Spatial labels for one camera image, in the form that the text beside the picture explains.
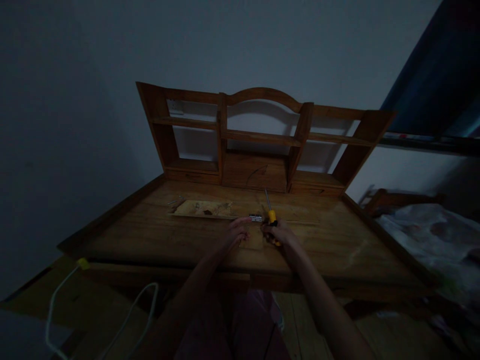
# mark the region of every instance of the wooden floor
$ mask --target wooden floor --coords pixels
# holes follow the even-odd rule
[[[293,360],[333,359],[325,338],[314,324],[304,295],[275,293],[283,319],[283,339]],[[130,302],[118,296],[112,306],[71,352],[76,360],[95,359],[109,344],[125,318]],[[107,359],[122,359],[143,331],[146,313],[136,309]],[[422,321],[400,315],[372,315],[356,322],[378,359],[456,359],[442,339]]]
[[[284,319],[283,339],[293,360],[333,359],[325,338],[315,327],[304,295],[274,294]],[[456,359],[442,339],[424,321],[406,315],[371,315],[356,325],[377,359]]]

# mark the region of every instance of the wooden desk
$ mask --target wooden desk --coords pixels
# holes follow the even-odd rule
[[[251,213],[267,206],[263,191],[159,177],[58,247],[75,259],[87,258],[91,269],[84,273],[114,287],[140,288],[151,281],[179,285],[228,223],[168,214],[175,205],[168,203],[179,195],[188,200],[249,203]],[[435,278],[348,196],[269,195],[280,217],[282,212],[291,216],[307,211],[317,219],[318,225],[290,226],[337,296],[362,304],[393,303],[430,294],[436,285]],[[282,249],[269,243],[261,250],[234,249],[218,268],[212,287],[243,292],[303,290]]]

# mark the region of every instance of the pink pants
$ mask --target pink pants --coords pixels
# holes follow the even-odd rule
[[[276,324],[282,318],[269,291],[235,294],[226,321],[219,295],[208,293],[176,352],[182,359],[290,359]]]

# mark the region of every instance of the desk drawer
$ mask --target desk drawer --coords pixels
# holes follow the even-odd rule
[[[171,180],[187,181],[191,183],[219,184],[219,176],[200,172],[168,170],[167,177]]]
[[[324,187],[321,185],[307,183],[292,183],[290,189],[291,194],[310,194],[327,197],[339,197],[342,194],[342,191],[342,188]]]

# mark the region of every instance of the yellow screwdriver handle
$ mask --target yellow screwdriver handle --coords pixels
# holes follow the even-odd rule
[[[268,212],[268,222],[269,222],[269,225],[270,226],[273,226],[273,227],[276,227],[278,225],[278,221],[277,221],[277,216],[275,215],[275,211],[273,210],[270,210]],[[277,240],[277,239],[274,239],[273,240],[273,243],[275,244],[275,246],[282,246],[282,244]]]

